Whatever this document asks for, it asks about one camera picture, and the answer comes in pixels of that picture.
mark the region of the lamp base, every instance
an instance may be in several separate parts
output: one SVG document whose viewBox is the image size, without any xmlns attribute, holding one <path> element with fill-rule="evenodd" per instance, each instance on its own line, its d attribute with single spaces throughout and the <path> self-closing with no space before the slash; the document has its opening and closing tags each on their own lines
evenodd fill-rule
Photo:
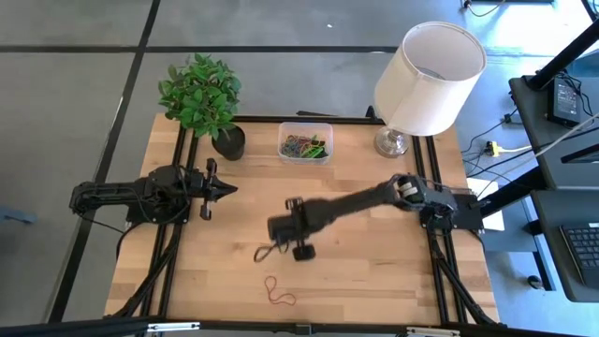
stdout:
<svg viewBox="0 0 599 337">
<path fill-rule="evenodd" d="M 408 142 L 403 133 L 383 126 L 374 136 L 374 149 L 383 157 L 397 158 L 408 151 Z"/>
</svg>

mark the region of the wooden tabletop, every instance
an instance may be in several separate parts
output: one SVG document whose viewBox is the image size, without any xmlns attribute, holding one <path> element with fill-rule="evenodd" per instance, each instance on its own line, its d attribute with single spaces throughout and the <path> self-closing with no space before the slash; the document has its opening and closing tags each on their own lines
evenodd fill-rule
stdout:
<svg viewBox="0 0 599 337">
<path fill-rule="evenodd" d="M 380 126 L 333 125 L 334 155 L 327 165 L 291 165 L 283 163 L 276 151 L 278 124 L 239 126 L 246 134 L 245 155 L 239 161 L 225 160 L 207 138 L 200 140 L 196 166 L 204 168 L 207 158 L 215 158 L 219 179 L 239 191 L 213 204 L 209 222 L 198 216 L 201 200 L 194 201 L 190 221 L 183 227 L 169 318 L 439 324 L 426 233 L 415 212 L 380 206 L 340 218 L 310 237 L 316 259 L 308 262 L 295 262 L 291 252 L 273 252 L 262 263 L 253 261 L 255 249 L 270 243 L 267 219 L 286 213 L 287 198 L 335 198 L 374 186 L 394 173 L 416 173 L 412 148 L 400 158 L 386 159 L 373 148 Z M 170 164 L 178 127 L 163 115 L 156 116 L 142 176 Z M 443 182 L 466 186 L 455 129 L 436 136 L 435 142 Z M 144 224 L 124 239 L 107 314 L 120 309 L 147 274 L 155 233 L 155 225 Z M 454 231 L 453 237 L 461 280 L 485 312 L 497 319 L 480 242 L 468 232 Z M 265 279 L 270 275 L 278 280 L 273 295 L 289 292 L 297 298 L 296 305 L 269 303 Z M 161 281 L 157 284 L 152 313 L 157 312 L 162 288 Z M 446 294 L 455 319 L 447 281 Z"/>
</svg>

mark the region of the concrete floor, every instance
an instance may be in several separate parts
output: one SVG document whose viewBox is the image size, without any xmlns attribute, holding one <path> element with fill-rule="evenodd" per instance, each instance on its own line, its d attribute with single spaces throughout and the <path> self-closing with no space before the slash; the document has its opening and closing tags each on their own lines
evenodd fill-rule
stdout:
<svg viewBox="0 0 599 337">
<path fill-rule="evenodd" d="M 151 3 L 0 0 L 0 46 L 137 45 Z M 489 8 L 475 7 L 478 12 Z M 590 23 L 574 0 L 553 6 L 502 6 L 485 18 L 460 11 L 459 0 L 170 0 L 158 10 L 149 44 L 396 46 L 411 26 L 425 21 L 459 24 L 488 51 L 488 68 L 457 121 L 462 148 L 513 110 L 508 79 L 534 72 Z M 130 181 L 139 175 L 153 116 L 160 111 L 156 83 L 166 76 L 170 63 L 180 63 L 185 56 L 143 58 L 109 181 Z M 356 53 L 214 56 L 238 71 L 242 114 L 311 110 L 345 116 L 362 116 L 372 104 L 374 84 L 389 59 L 387 54 Z M 38 323 L 46 317 L 77 223 L 67 208 L 70 189 L 94 175 L 132 60 L 131 53 L 0 53 L 0 204 L 39 217 L 31 226 L 7 222 L 0 227 L 1 326 Z M 488 139 L 505 148 L 528 144 L 521 127 L 498 127 L 475 148 Z M 492 162 L 484 158 L 480 165 Z M 97 220 L 120 226 L 124 209 L 101 210 Z M 117 234 L 93 228 L 66 320 L 102 316 L 117 240 Z M 549 294 L 519 283 L 515 275 L 536 273 L 531 260 L 488 255 L 502 321 L 524 329 L 596 332 L 588 318 L 599 315 L 599 305 L 571 303 L 561 290 Z M 506 272 L 505 266 L 517 273 Z M 531 310 L 537 303 L 563 310 Z"/>
</svg>

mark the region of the clear plastic box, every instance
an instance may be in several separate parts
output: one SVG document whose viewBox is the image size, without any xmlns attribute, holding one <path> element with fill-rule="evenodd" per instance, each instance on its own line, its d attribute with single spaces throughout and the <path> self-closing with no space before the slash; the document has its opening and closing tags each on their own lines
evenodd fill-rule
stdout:
<svg viewBox="0 0 599 337">
<path fill-rule="evenodd" d="M 301 136 L 325 141 L 325 150 L 328 156 L 324 158 L 292 158 L 281 153 L 281 145 L 288 136 Z M 326 123 L 291 123 L 285 122 L 279 125 L 279 143 L 277 152 L 283 161 L 293 164 L 325 165 L 333 156 L 333 127 Z"/>
</svg>

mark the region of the white lampshade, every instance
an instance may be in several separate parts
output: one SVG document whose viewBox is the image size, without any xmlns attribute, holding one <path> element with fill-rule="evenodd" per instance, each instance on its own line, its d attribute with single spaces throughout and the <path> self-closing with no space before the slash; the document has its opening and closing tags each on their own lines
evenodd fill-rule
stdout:
<svg viewBox="0 0 599 337">
<path fill-rule="evenodd" d="M 458 117 L 487 65 L 483 46 L 446 22 L 410 29 L 374 89 L 374 107 L 391 129 L 436 135 Z"/>
</svg>

